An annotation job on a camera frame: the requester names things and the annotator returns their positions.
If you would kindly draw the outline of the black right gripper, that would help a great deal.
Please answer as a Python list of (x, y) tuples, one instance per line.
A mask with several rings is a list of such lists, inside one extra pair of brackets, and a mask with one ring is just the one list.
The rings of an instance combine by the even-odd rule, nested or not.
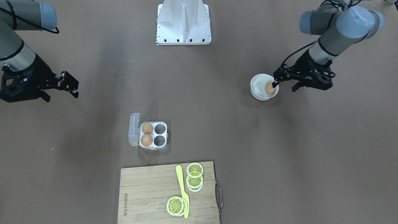
[(11, 66), (2, 67), (0, 97), (6, 102), (19, 102), (38, 98), (49, 102), (51, 97), (45, 90), (57, 89), (69, 92), (78, 98), (79, 81), (69, 72), (63, 71), (56, 75), (39, 55), (35, 55), (34, 62), (22, 71), (12, 71)]

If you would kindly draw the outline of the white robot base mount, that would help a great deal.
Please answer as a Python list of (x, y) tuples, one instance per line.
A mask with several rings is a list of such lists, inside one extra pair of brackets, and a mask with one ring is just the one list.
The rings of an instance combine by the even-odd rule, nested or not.
[(165, 0), (157, 7), (157, 45), (211, 44), (209, 6), (202, 0)]

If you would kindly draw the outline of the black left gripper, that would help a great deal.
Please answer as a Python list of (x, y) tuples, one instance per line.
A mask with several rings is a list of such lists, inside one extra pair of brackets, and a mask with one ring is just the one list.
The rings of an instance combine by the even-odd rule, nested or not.
[(291, 87), (292, 92), (296, 92), (302, 87), (316, 88), (320, 90), (328, 90), (333, 86), (332, 79), (335, 73), (331, 71), (330, 65), (332, 60), (327, 60), (326, 64), (320, 65), (316, 63), (309, 55), (309, 51), (301, 55), (295, 64), (289, 67), (283, 62), (279, 68), (273, 73), (273, 88), (284, 81), (298, 81)]

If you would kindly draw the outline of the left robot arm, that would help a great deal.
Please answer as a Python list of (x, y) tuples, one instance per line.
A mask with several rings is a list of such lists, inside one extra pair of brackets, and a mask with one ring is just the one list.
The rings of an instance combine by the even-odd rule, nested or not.
[(273, 73), (272, 86), (296, 80), (293, 92), (302, 87), (330, 89), (335, 77), (330, 68), (333, 59), (353, 44), (373, 37), (383, 27), (384, 16), (379, 11), (354, 5), (351, 0), (323, 1), (318, 9), (304, 12), (299, 21), (302, 33), (319, 38), (304, 47), (306, 51), (293, 66), (282, 62)]

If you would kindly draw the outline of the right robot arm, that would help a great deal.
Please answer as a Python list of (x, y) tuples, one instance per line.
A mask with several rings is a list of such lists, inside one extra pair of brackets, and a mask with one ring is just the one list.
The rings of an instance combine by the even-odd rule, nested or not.
[(41, 98), (49, 102), (48, 89), (67, 91), (78, 98), (79, 82), (67, 71), (55, 74), (16, 33), (40, 30), (58, 34), (55, 8), (35, 0), (2, 0), (0, 9), (1, 99), (19, 102)]

